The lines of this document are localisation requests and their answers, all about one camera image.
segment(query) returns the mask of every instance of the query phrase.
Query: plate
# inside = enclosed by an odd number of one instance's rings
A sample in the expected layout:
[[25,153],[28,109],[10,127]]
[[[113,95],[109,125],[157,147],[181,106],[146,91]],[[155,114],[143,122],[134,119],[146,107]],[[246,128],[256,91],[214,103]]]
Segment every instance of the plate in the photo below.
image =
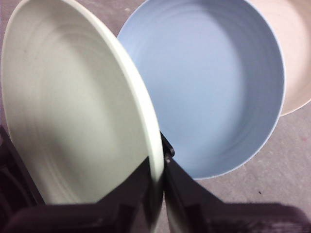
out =
[[280,42],[286,67],[282,115],[311,100],[311,4],[309,0],[250,0],[265,16]]
[[271,135],[284,69],[265,19],[243,0],[148,0],[118,35],[175,160],[193,178],[230,172]]
[[91,12],[73,0],[22,1],[1,65],[9,134],[46,203],[98,201],[149,156],[160,205],[163,152],[150,97]]

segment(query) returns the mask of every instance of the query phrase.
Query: gray floor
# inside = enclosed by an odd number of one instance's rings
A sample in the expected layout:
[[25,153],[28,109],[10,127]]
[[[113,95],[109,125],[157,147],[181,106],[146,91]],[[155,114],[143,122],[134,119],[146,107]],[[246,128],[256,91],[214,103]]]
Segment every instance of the gray floor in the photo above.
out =
[[[1,41],[20,0],[1,2]],[[79,0],[117,35],[143,0]],[[5,122],[1,110],[1,122]],[[262,150],[246,165],[199,183],[226,202],[281,202],[300,207],[311,218],[311,104],[280,119]],[[166,213],[159,232],[168,233]]]

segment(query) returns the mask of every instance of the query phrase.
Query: light blue bowl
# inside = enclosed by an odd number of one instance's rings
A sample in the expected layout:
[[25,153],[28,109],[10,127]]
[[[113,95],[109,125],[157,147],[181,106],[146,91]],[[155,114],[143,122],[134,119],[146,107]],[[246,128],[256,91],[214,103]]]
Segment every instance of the light blue bowl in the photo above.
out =
[[282,108],[284,67],[264,18],[243,0],[148,0],[119,40],[142,75],[175,160],[193,178],[254,156]]

